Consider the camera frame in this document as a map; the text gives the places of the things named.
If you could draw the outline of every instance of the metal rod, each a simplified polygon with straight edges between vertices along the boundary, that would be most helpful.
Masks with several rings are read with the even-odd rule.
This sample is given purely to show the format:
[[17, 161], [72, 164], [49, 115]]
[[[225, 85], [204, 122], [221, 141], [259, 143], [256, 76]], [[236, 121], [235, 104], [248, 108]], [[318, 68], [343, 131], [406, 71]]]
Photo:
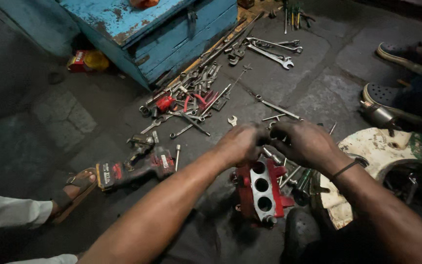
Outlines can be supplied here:
[[281, 114], [281, 115], [277, 115], [277, 116], [274, 116], [274, 117], [268, 117], [268, 118], [262, 119], [262, 121], [266, 121], [266, 120], [270, 120], [270, 119], [273, 119], [273, 118], [282, 117], [282, 116], [285, 116], [285, 115], [286, 114]]
[[330, 129], [330, 135], [331, 135], [331, 133], [333, 133], [333, 130], [335, 130], [335, 127], [336, 127], [336, 124], [337, 124], [338, 122], [336, 122], [335, 121], [335, 123], [333, 124], [333, 126], [331, 127], [331, 129]]
[[302, 166], [299, 166], [294, 171], [292, 171], [291, 174], [284, 180], [284, 182], [279, 184], [279, 188], [283, 188], [284, 185], [286, 185], [287, 182], [289, 182], [291, 180], [291, 178], [294, 177], [294, 175], [297, 173], [297, 171], [299, 171], [301, 168], [302, 168]]
[[208, 137], [211, 136], [211, 134], [209, 134], [208, 132], [206, 132], [200, 125], [198, 125], [198, 123], [196, 123], [195, 121], [193, 121], [193, 119], [191, 119], [187, 114], [180, 112], [180, 114], [186, 118], [192, 125], [194, 125], [199, 131], [205, 133]]
[[288, 115], [288, 116], [290, 116], [290, 117], [292, 117], [294, 119], [301, 119], [299, 116], [296, 116], [295, 114], [293, 114], [293, 113], [291, 113], [289, 111], [286, 111], [286, 110], [284, 110], [283, 108], [281, 108], [279, 106], [276, 106], [276, 105], [274, 105], [272, 103], [269, 103], [269, 102], [263, 100], [262, 97], [261, 97], [261, 95], [257, 95], [256, 98], [258, 100], [260, 100], [260, 102], [264, 103], [265, 105], [267, 105], [267, 106], [269, 106], [271, 108], [274, 108], [274, 110], [276, 110], [276, 111], [279, 111], [281, 113], [285, 113], [286, 115]]
[[177, 157], [175, 158], [175, 171], [179, 169], [180, 145], [177, 145]]
[[224, 90], [216, 97], [216, 99], [214, 99], [214, 101], [211, 103], [211, 104], [209, 104], [209, 106], [201, 113], [201, 116], [203, 116], [204, 114], [206, 114], [210, 109], [211, 109], [211, 107], [214, 105], [214, 103], [218, 100], [218, 99], [220, 99], [221, 98], [221, 96], [225, 93], [225, 92], [227, 92], [227, 89], [229, 89], [229, 86], [231, 86], [231, 84], [229, 84], [226, 88], [224, 88]]

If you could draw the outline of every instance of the wooden toolbox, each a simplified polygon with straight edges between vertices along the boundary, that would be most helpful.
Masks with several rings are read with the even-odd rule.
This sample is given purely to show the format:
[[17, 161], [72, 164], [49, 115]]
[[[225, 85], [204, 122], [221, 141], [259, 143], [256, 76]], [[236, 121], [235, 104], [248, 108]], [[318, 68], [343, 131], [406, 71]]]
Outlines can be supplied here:
[[236, 0], [160, 0], [145, 10], [128, 0], [62, 0], [81, 31], [118, 68], [151, 89], [177, 76], [236, 23]]

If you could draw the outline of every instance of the red engine part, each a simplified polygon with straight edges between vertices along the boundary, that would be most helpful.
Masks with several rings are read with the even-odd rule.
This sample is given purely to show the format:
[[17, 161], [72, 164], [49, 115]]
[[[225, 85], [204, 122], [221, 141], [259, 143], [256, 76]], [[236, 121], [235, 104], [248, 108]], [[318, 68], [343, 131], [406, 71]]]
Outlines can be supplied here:
[[161, 113], [164, 113], [167, 111], [167, 109], [170, 107], [173, 101], [175, 101], [175, 99], [173, 99], [172, 96], [167, 94], [166, 96], [157, 100], [156, 106], [159, 108]]
[[284, 217], [283, 208], [295, 204], [293, 198], [282, 195], [279, 190], [278, 178], [285, 173], [286, 168], [276, 167], [272, 159], [260, 159], [231, 173], [244, 218], [254, 219], [259, 224], [271, 227], [276, 223], [275, 218]]

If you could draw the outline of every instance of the shoe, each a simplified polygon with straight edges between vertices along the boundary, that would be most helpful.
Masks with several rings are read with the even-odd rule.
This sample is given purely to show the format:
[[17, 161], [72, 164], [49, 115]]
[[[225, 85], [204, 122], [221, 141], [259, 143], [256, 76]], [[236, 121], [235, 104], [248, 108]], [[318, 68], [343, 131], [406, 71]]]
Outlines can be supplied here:
[[406, 88], [384, 87], [375, 83], [368, 83], [364, 86], [362, 96], [365, 101], [371, 104], [376, 103], [386, 107], [397, 117], [401, 117], [411, 123], [422, 123], [422, 117], [407, 113], [398, 106], [398, 98], [401, 98], [405, 89]]
[[422, 74], [422, 65], [414, 62], [417, 58], [414, 46], [400, 47], [382, 42], [377, 48], [377, 54], [383, 59], [400, 64], [412, 72]]
[[320, 240], [320, 229], [310, 213], [302, 208], [293, 208], [286, 218], [284, 233], [284, 263], [296, 263], [309, 243]]

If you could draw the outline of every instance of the brown sandal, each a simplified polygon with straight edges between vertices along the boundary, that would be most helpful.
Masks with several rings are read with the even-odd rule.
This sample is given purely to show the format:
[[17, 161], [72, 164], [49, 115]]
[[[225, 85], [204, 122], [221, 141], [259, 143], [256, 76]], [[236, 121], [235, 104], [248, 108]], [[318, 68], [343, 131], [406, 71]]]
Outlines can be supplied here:
[[89, 176], [92, 172], [93, 175], [97, 177], [97, 170], [95, 168], [88, 168], [79, 172], [74, 177], [69, 177], [66, 181], [66, 185], [75, 185], [79, 187], [79, 193], [76, 198], [71, 199], [67, 193], [63, 190], [57, 192], [52, 198], [53, 201], [61, 208], [61, 213], [59, 213], [53, 219], [54, 224], [61, 223], [68, 215], [71, 213], [74, 208], [76, 208], [79, 203], [95, 188], [97, 181], [90, 182]]

